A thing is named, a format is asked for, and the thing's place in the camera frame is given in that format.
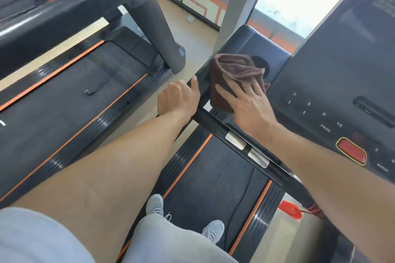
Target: tiled floor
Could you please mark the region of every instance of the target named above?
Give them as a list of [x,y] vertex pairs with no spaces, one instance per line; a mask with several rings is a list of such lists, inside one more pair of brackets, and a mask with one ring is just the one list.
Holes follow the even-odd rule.
[[[186,51],[185,69],[178,75],[173,76],[168,83],[179,79],[188,81],[210,57],[218,32],[196,19],[192,23],[187,22],[186,18],[188,13],[173,4],[171,1],[158,1],[175,40],[180,43]],[[44,55],[30,62],[7,78],[2,79],[0,81],[0,91],[45,64],[50,59],[61,54],[79,41],[93,34],[106,24],[107,22],[104,19],[96,21],[94,24],[64,41],[51,51],[48,51]],[[118,129],[116,129],[116,131],[114,131],[112,135],[103,142],[103,144],[106,144],[126,131],[133,129],[139,123],[155,117],[157,115],[156,98],[160,91],[161,89],[154,93]],[[196,126],[197,124],[192,122],[177,139],[169,155],[169,159],[174,155]],[[286,195],[284,199],[295,202],[288,195]],[[284,212],[277,210],[251,262],[308,262],[315,247],[320,229],[320,221],[314,216],[305,216],[301,221],[295,221]]]

